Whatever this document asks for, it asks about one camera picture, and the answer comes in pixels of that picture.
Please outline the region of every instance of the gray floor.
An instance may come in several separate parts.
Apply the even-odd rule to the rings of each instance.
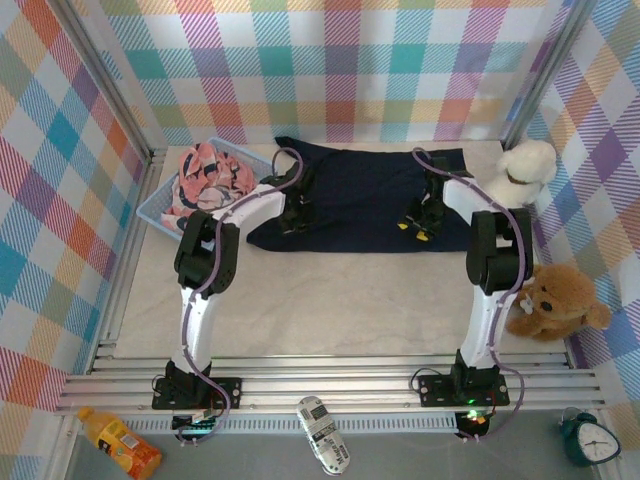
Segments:
[[[524,412],[499,435],[463,444],[454,435],[349,435],[346,480],[589,480],[595,471],[572,466],[557,432],[559,413]],[[153,480],[326,479],[301,436],[220,435],[180,448],[169,435],[148,436],[165,459]],[[106,455],[78,438],[67,480],[126,480]]]

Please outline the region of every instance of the plaid wallpaper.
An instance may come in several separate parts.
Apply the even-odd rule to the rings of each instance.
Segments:
[[[499,138],[571,4],[100,0],[111,32],[99,32],[84,2],[74,0],[134,113],[148,102],[145,128],[159,124],[173,145]]]
[[[543,257],[589,274],[614,312],[608,330],[585,330],[574,350],[613,372],[602,380],[623,391],[614,420],[625,447],[640,449],[640,0],[600,0],[528,135],[560,155],[536,205]]]
[[[551,24],[551,27],[547,31],[547,35],[540,46],[540,50],[536,54],[536,58],[531,64],[531,68],[529,69],[529,73],[525,77],[522,85],[520,86],[520,90],[518,91],[518,96],[516,97],[513,105],[511,106],[511,110],[509,110],[509,114],[507,115],[507,119],[502,126],[502,133],[500,135],[501,139],[505,139],[507,134],[509,133],[509,129],[513,123],[513,120],[518,116],[520,112],[520,108],[522,107],[522,103],[525,100],[527,94],[533,88],[538,76],[540,75],[540,71],[547,63],[549,56],[552,53],[552,47],[554,42],[556,41],[558,35],[562,31],[562,28],[565,25],[565,22],[571,13],[572,7],[576,4],[578,0],[564,0],[562,5],[558,9],[556,13],[556,17]]]
[[[89,354],[143,163],[44,0],[0,1],[0,478]]]

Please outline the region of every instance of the clock face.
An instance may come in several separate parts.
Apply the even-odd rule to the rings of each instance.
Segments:
[[[583,423],[578,427],[578,443],[582,453],[591,462],[604,462],[620,450],[618,440],[595,423]]]

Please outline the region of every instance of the green alarm clock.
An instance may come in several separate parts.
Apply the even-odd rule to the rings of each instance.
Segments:
[[[596,417],[590,413],[581,411],[565,420],[563,412],[560,433],[564,438],[567,457],[578,467],[598,465],[620,455],[620,442],[616,436],[599,425]]]

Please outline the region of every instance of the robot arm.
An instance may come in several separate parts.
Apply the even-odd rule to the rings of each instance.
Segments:
[[[440,170],[449,172],[446,159],[434,159],[434,164]],[[474,183],[475,180],[467,172],[451,172],[458,176],[468,177],[465,181]],[[273,186],[282,184],[291,178],[291,171],[284,177],[271,177],[269,185],[259,185],[253,193],[265,193],[273,190]],[[486,397],[487,391],[498,389],[504,385],[504,378],[499,375],[499,368],[495,365],[490,352],[490,344],[498,344],[504,321],[510,304],[515,295],[509,295],[499,305],[515,283],[518,277],[519,252],[514,244],[514,232],[510,229],[506,217],[497,212],[476,191],[456,180],[448,180],[444,176],[427,172],[426,200],[413,203],[407,220],[413,222],[423,235],[429,238],[437,234],[442,226],[442,218],[446,214],[446,207],[458,212],[471,226],[472,240],[467,252],[466,268],[469,280],[474,285],[474,301],[467,337],[457,352],[456,362],[451,370],[451,385],[453,403],[460,403],[469,398],[470,391],[476,390],[479,396]],[[313,215],[310,206],[304,202],[304,192],[312,182],[306,173],[302,176],[300,185],[290,187],[282,192],[272,192],[269,195],[259,195],[237,208],[231,215],[225,215],[225,210],[217,211],[213,216],[204,212],[195,212],[187,223],[183,239],[176,255],[175,269],[182,286],[183,316],[181,331],[184,330],[185,311],[189,302],[191,313],[186,329],[186,343],[193,358],[195,367],[208,375],[211,367],[211,340],[213,332],[213,313],[219,302],[220,295],[229,287],[234,278],[237,264],[238,244],[241,237],[252,231],[260,224],[278,217],[285,230],[302,229],[306,227]],[[533,269],[533,250],[531,243],[531,224],[528,212],[524,209],[513,210],[512,214],[525,239],[525,255],[527,274],[529,278]],[[219,219],[224,219],[221,226],[221,238],[215,239],[215,231]],[[509,246],[498,246],[498,238],[511,241]],[[214,253],[205,248],[207,242],[220,240],[222,245],[220,268],[211,285],[195,296],[195,289],[203,285],[211,275],[214,264]],[[501,309],[496,336],[490,341],[492,323],[496,311]],[[192,373],[193,369],[185,359],[184,345],[176,350],[167,364],[165,379],[169,382],[169,390],[179,390],[185,395],[179,405],[169,402],[172,408],[205,408],[210,398],[206,385]],[[442,397],[438,393],[437,385],[442,386],[442,378],[437,380],[436,388],[430,386],[431,397]],[[508,403],[508,396],[502,395],[502,402]]]
[[[473,178],[468,182],[477,184]],[[467,252],[467,274],[473,287],[473,308],[467,336],[460,348],[462,359],[467,366],[480,369],[494,365],[490,345],[490,330],[498,309],[499,300],[515,283],[518,276],[519,254],[514,242],[513,231],[507,219],[486,200],[466,185],[447,180],[443,189],[443,201],[455,210],[471,226],[471,247]],[[533,271],[533,246],[531,222],[524,209],[512,212],[523,233],[527,274]],[[509,246],[498,246],[500,238],[511,241]],[[500,344],[507,314],[516,294],[506,297],[495,329],[493,343]]]
[[[227,216],[222,226],[222,256],[220,270],[211,286],[196,295],[187,325],[187,345],[193,361],[199,370],[205,370],[211,363],[211,340],[213,335],[213,315],[220,300],[220,295],[229,287],[235,277],[238,258],[238,244],[247,234],[266,221],[279,217],[285,207],[286,197],[282,192],[263,193],[272,190],[270,185],[260,184],[252,193],[258,198],[242,205]],[[217,222],[225,215],[228,208],[217,210],[213,215],[202,211],[193,213],[183,240],[180,243],[175,261],[178,281],[182,286],[182,332],[185,322],[185,310],[190,302],[194,289],[204,283],[211,274],[213,252],[201,246],[202,241],[211,241]],[[190,372],[182,347],[178,347],[172,361],[180,370]]]
[[[494,347],[499,345],[509,307],[521,286],[517,284],[533,273],[529,212],[494,207],[495,202],[468,172],[449,168],[446,158],[431,158],[428,164],[418,153],[416,149],[413,155],[425,168],[427,189],[423,200],[410,205],[402,226],[412,224],[418,228],[417,238],[428,239],[442,228],[446,207],[458,212],[471,227],[466,269],[474,285],[469,329],[451,373],[418,377],[421,404],[508,405],[506,382]]]

